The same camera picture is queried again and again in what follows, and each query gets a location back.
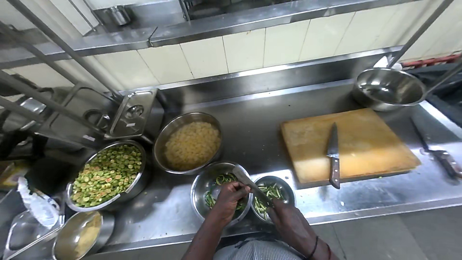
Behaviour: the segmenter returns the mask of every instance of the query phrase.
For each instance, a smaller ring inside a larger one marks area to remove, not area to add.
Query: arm
[[[310,260],[339,260],[320,238],[315,249],[317,235],[299,209],[278,199],[273,199],[273,204],[274,208],[268,209],[268,215],[284,242],[305,257],[314,252]]]
[[[223,228],[231,222],[237,201],[244,198],[250,188],[234,181],[223,184],[215,206],[197,231],[182,260],[211,260],[220,241]]]

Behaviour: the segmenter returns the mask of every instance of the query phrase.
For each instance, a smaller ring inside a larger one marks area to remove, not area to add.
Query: sliced green beans
[[[284,200],[282,192],[276,183],[271,185],[259,185],[258,187],[262,192],[266,193],[266,196],[270,199],[278,198]],[[257,197],[254,197],[254,208],[258,213],[263,214],[263,218],[266,220],[268,214],[266,212],[267,208]]]
[[[234,176],[232,173],[225,173],[220,176],[218,176],[215,179],[215,183],[219,186],[223,185],[224,183],[227,182],[232,182],[232,181],[237,181],[237,178]],[[213,208],[215,206],[215,199],[212,198],[212,194],[210,192],[206,192],[204,195],[205,203],[209,208]],[[237,202],[236,210],[241,210],[244,208],[244,199],[240,199]]]
[[[71,199],[77,207],[93,207],[124,192],[141,168],[141,152],[133,145],[100,151],[85,164],[73,184]]]

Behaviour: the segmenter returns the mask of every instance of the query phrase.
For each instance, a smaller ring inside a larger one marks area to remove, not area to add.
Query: chef's knife
[[[329,143],[327,145],[327,156],[330,157],[329,182],[336,189],[340,189],[340,159],[339,159],[339,138],[337,135],[337,124],[332,125]]]
[[[444,167],[448,175],[452,178],[462,179],[462,167],[454,160],[454,158],[445,150],[438,146],[429,145],[430,135],[425,133],[421,128],[417,126],[414,120],[411,118],[412,125],[415,128],[415,132],[422,143],[422,147],[428,153],[431,153]]]
[[[255,184],[239,167],[234,167],[232,173],[240,182],[249,186],[252,189],[253,194],[257,196],[266,207],[273,208],[273,202],[268,198],[268,196],[266,196],[264,192],[260,190],[257,184]]]

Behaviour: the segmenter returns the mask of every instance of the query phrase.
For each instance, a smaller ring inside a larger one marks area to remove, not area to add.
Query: empty steel bowl
[[[53,245],[56,260],[78,260],[96,253],[114,230],[114,216],[105,211],[78,212],[64,224]]]
[[[353,87],[354,99],[376,111],[391,111],[413,106],[424,100],[425,84],[404,71],[371,68],[357,77]]]
[[[193,122],[206,122],[210,123],[214,128],[216,128],[220,134],[220,147],[217,149],[215,154],[210,158],[206,163],[202,164],[199,167],[194,169],[190,169],[188,171],[177,171],[172,169],[165,157],[165,144],[167,143],[170,136],[176,132],[181,127],[193,123]],[[159,136],[157,137],[156,143],[152,148],[152,154],[154,156],[154,160],[156,161],[157,165],[166,172],[175,173],[175,174],[197,174],[204,166],[208,165],[209,163],[218,160],[221,154],[221,150],[223,148],[223,137],[221,136],[221,128],[220,123],[216,118],[213,116],[201,113],[201,112],[194,112],[188,113],[184,115],[180,115],[170,121],[160,132]]]
[[[232,173],[234,167],[239,167],[248,176],[247,171],[240,165],[234,162],[215,162],[207,166],[194,180],[191,187],[191,204],[197,216],[203,221],[210,211],[210,208],[205,203],[205,193],[212,192],[218,185],[216,178],[225,173]],[[250,209],[250,202],[252,201],[253,194],[249,193],[245,199],[245,207],[242,210],[237,210],[233,219],[228,224],[232,226],[241,221]]]
[[[281,195],[284,198],[284,200],[283,200],[284,203],[290,204],[290,205],[295,207],[295,205],[296,205],[295,193],[293,192],[293,189],[290,187],[290,185],[287,182],[285,182],[283,179],[281,179],[279,177],[276,177],[276,176],[263,176],[263,177],[258,178],[255,181],[255,184],[257,184],[257,186],[258,185],[274,185],[274,184],[276,184],[276,186],[279,187],[279,189],[280,189],[280,191],[282,193]],[[263,214],[258,213],[255,210],[253,201],[252,201],[252,210],[259,219],[261,219],[262,221],[264,221],[266,223],[273,224],[273,222],[271,221],[271,218],[269,218],[268,216],[265,218],[263,216]]]

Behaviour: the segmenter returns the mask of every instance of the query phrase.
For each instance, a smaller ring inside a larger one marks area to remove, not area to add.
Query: knife handle
[[[462,168],[447,151],[433,151],[432,154],[438,159],[450,177],[462,179]]]
[[[330,176],[329,182],[336,189],[340,189],[340,160],[339,158],[330,158]]]

